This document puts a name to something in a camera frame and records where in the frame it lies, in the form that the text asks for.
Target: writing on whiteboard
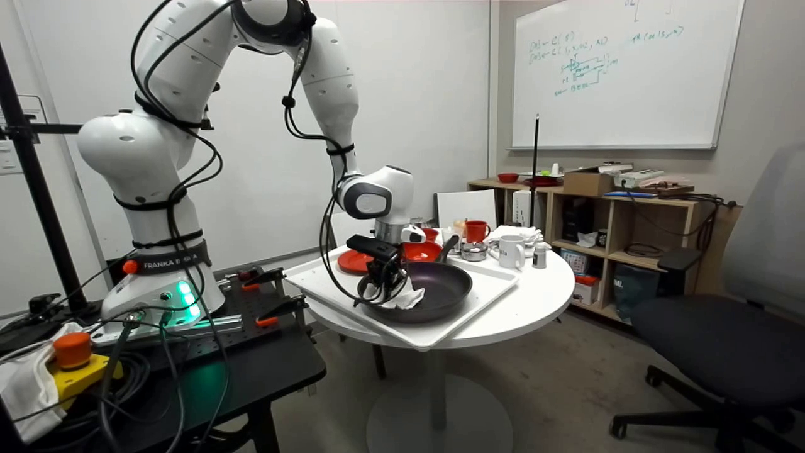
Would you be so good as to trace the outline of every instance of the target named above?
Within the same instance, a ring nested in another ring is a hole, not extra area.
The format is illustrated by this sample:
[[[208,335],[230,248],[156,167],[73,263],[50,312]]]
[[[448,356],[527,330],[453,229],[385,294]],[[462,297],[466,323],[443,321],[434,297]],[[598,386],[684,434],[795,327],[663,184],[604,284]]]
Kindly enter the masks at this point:
[[[545,67],[551,93],[566,95],[575,90],[593,89],[606,82],[606,77],[618,67],[623,53],[645,50],[663,40],[684,35],[684,26],[663,26],[632,30],[627,35],[593,35],[584,38],[578,33],[561,33],[527,46],[527,67]]]

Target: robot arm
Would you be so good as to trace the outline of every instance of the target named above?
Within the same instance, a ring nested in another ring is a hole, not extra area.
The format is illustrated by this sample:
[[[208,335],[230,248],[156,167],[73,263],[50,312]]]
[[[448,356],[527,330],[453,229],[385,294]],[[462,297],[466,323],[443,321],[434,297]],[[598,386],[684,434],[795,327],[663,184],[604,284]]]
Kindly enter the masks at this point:
[[[326,138],[333,201],[354,220],[378,220],[378,236],[399,245],[403,229],[409,225],[411,176],[395,167],[383,167],[371,175],[359,175],[354,167],[351,119],[357,113],[357,90],[337,29],[330,21],[317,21],[310,46],[297,46],[291,53],[302,67],[310,108]]]
[[[354,170],[354,77],[330,21],[317,21],[305,0],[184,0],[161,2],[144,30],[154,40],[139,53],[139,33],[131,59],[139,108],[92,119],[77,134],[86,165],[123,206],[136,248],[136,269],[103,301],[106,321],[144,304],[196,308],[204,301],[204,312],[223,304],[215,284],[196,284],[214,277],[179,170],[204,141],[196,132],[234,49],[297,61],[295,84],[302,82],[326,141],[337,205],[349,216],[378,220],[378,235],[399,243],[411,176],[391,167]]]

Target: red object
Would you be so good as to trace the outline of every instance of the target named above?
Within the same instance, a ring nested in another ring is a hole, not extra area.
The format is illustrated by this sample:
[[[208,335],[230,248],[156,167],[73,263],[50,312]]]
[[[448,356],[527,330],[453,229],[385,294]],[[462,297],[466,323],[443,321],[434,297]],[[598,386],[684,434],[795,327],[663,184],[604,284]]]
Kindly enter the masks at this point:
[[[501,184],[516,184],[520,176],[517,175],[498,175]]]
[[[427,245],[434,245],[438,229],[425,226],[422,235]]]
[[[403,263],[438,263],[443,257],[443,248],[433,243],[403,243]]]
[[[466,240],[471,245],[481,245],[488,235],[488,225],[486,221],[466,221]]]
[[[140,264],[132,263],[132,259],[125,259],[125,263],[123,263],[123,275],[136,275],[136,272],[140,272]]]
[[[354,251],[354,249],[346,249],[337,257],[337,268],[346,275],[366,275],[366,264],[371,263],[369,255],[362,255],[362,251]]]
[[[254,317],[254,324],[256,324],[259,330],[274,330],[277,323],[279,323],[279,317]]]
[[[56,363],[63,371],[82,369],[91,363],[92,342],[88,332],[67,332],[52,342]]]
[[[526,180],[526,186],[561,186],[561,180],[535,176],[535,180]]]
[[[243,294],[256,294],[259,293],[259,283],[240,284],[240,293]]]
[[[593,288],[593,284],[598,283],[598,277],[593,277],[593,275],[578,275],[575,283],[578,283],[578,284],[586,284],[586,288]]]

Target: box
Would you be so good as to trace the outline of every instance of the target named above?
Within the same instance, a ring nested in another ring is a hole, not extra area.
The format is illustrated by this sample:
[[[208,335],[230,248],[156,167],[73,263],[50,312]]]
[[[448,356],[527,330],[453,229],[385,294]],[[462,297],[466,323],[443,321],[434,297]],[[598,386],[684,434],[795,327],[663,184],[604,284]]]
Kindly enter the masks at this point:
[[[593,304],[596,289],[598,289],[598,277],[580,275],[580,277],[575,277],[575,288],[574,288],[570,301],[580,303],[580,304]]]
[[[632,309],[657,297],[658,272],[617,264],[611,277],[614,308],[623,323],[632,323]]]
[[[562,175],[562,194],[604,197],[604,192],[611,192],[608,175],[591,175],[591,172]]]

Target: cable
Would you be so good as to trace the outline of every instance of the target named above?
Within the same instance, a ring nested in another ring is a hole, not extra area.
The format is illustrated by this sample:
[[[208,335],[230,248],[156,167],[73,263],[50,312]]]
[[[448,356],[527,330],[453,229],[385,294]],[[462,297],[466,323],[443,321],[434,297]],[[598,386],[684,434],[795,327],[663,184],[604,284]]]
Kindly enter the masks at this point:
[[[167,194],[166,221],[167,221],[167,235],[170,235],[170,240],[172,240],[175,255],[186,251],[186,245],[181,243],[181,231],[179,231],[179,225],[175,225],[175,205],[179,205],[179,199],[184,197],[186,189],[215,180],[215,176],[223,172],[223,158],[222,158],[222,153],[215,152],[215,147],[214,147],[210,141],[206,141],[204,136],[198,136],[196,132],[190,132],[186,124],[181,124],[181,121],[150,93],[147,85],[150,85],[154,72],[162,64],[162,59],[167,59],[184,40],[188,40],[190,35],[196,35],[206,22],[210,22],[210,21],[214,21],[218,12],[223,12],[229,6],[230,6],[230,2],[223,2],[223,6],[215,7],[210,16],[206,16],[198,26],[194,26],[188,33],[184,33],[175,44],[170,44],[170,46],[154,61],[154,67],[146,72],[146,82],[139,84],[140,93],[144,93],[154,106],[159,106],[159,108],[166,113],[166,119],[172,121],[172,126],[179,126],[184,134],[194,136],[196,141],[201,141],[201,145],[210,152],[210,158],[208,158],[204,167],[198,167],[194,175],[188,175],[184,181],[179,181],[179,184],[170,189],[170,194]],[[194,288],[194,293],[196,293],[194,304],[198,304],[198,308],[204,309],[204,317],[210,317],[210,312],[208,312],[208,308],[206,308],[206,303],[204,303],[206,283],[204,283],[201,268],[198,268],[198,264],[186,268],[184,275],[186,275],[186,283],[188,283],[188,284]],[[204,435],[201,435],[201,445],[204,445],[204,440],[208,438],[208,434],[210,434],[210,428],[214,428],[214,424],[215,424],[215,418],[218,418],[218,414],[222,414],[222,408],[223,408],[227,394],[229,394],[227,347],[222,345],[222,338],[218,338],[218,332],[215,332],[215,324],[210,324],[210,332],[214,332],[214,342],[215,342],[215,347],[218,347],[218,353],[222,353],[222,363],[223,363],[223,371],[227,371],[227,380],[223,380],[223,387],[222,387],[222,394],[218,394],[215,410],[214,410],[214,416],[210,416],[210,421],[208,421],[208,426],[206,426],[206,431],[204,431]]]
[[[120,350],[123,350],[131,330],[132,327],[127,323],[123,323],[120,340],[116,342],[116,347],[112,347],[112,353],[108,357],[108,369],[106,369],[106,372],[101,379],[98,424],[101,424],[101,434],[103,434],[108,449],[116,450],[116,453],[120,453],[123,449],[117,445],[116,434],[111,431],[111,416],[108,416],[108,408],[106,408],[106,397],[108,397],[111,375],[112,375],[112,371],[117,365]]]
[[[131,53],[127,53],[127,72],[131,72],[131,79],[136,84],[136,89],[156,106],[161,108],[166,117],[170,117],[170,112],[166,112],[159,98],[150,95],[150,90],[140,84],[139,74],[136,74],[136,50],[140,46],[140,38],[144,33],[150,29],[154,19],[167,6],[170,0],[162,0],[156,11],[150,11],[150,16],[146,19],[146,22],[136,30],[136,38],[132,38],[132,46],[131,46]]]
[[[184,434],[184,426],[186,426],[186,414],[184,414],[184,394],[181,394],[181,384],[179,384],[179,371],[175,371],[175,363],[172,363],[172,356],[170,356],[170,347],[167,347],[167,340],[166,340],[166,330],[161,327],[159,330],[159,338],[161,338],[161,350],[167,361],[167,369],[170,369],[170,379],[175,384],[175,405],[179,405],[179,426],[175,426],[175,434],[172,434],[172,440],[166,450],[175,450],[179,440],[181,440],[181,434]]]
[[[682,235],[682,236],[697,235],[697,249],[705,255],[705,251],[708,249],[712,231],[715,231],[715,225],[717,225],[717,214],[718,214],[718,209],[725,206],[725,199],[721,199],[721,197],[715,197],[715,194],[687,194],[684,199],[708,201],[708,205],[712,205],[712,209],[708,209],[708,214],[702,220],[702,225],[694,226],[692,231]]]
[[[3,321],[18,321],[18,317],[25,317],[25,316],[27,316],[27,309],[3,312],[3,316],[0,316],[0,323],[3,323]]]
[[[127,410],[123,410],[123,405],[140,394],[140,387],[146,386],[146,380],[150,375],[150,365],[140,356],[120,356],[117,363],[123,365],[125,372],[123,372],[120,386],[112,391],[112,401],[103,397],[101,394],[98,395],[81,394],[81,395],[69,397],[76,404],[73,404],[67,418],[52,431],[52,435],[48,438],[44,445],[35,445],[33,450],[40,450],[40,453],[82,450],[88,440],[101,435],[101,424],[98,424],[101,421],[101,414],[98,414],[101,404],[111,405],[116,414],[125,416],[127,421],[144,424],[136,416],[131,416]],[[86,397],[98,401],[96,410],[76,416],[76,410],[81,410]]]
[[[69,294],[52,301],[48,308],[67,303],[73,294],[77,294],[86,284],[91,284],[92,279],[98,279],[103,272],[108,272],[108,264],[101,268],[96,275],[91,275],[88,279],[82,279]]]
[[[331,284],[344,294],[349,297],[354,304],[383,304],[385,301],[374,303],[374,301],[365,301],[365,297],[357,297],[351,294],[349,289],[342,288],[342,283],[333,277],[331,272],[331,264],[330,264],[330,249],[326,249],[326,236],[330,236],[330,226],[331,226],[331,212],[333,212],[333,197],[337,197],[337,184],[342,184],[346,180],[346,150],[342,145],[337,145],[333,138],[325,136],[325,134],[305,134],[297,121],[295,121],[295,90],[297,90],[297,84],[305,74],[305,67],[306,67],[306,59],[310,59],[310,50],[311,50],[311,38],[305,40],[305,46],[300,49],[300,59],[297,59],[297,67],[295,67],[295,74],[291,74],[291,84],[288,84],[288,90],[286,95],[282,98],[282,106],[284,106],[284,129],[295,136],[295,138],[302,138],[302,141],[325,141],[326,150],[331,150],[330,156],[340,156],[342,158],[342,175],[333,175],[331,176],[331,197],[322,212],[322,221],[320,221],[320,259],[322,259],[322,268],[326,272],[326,277],[331,279]]]

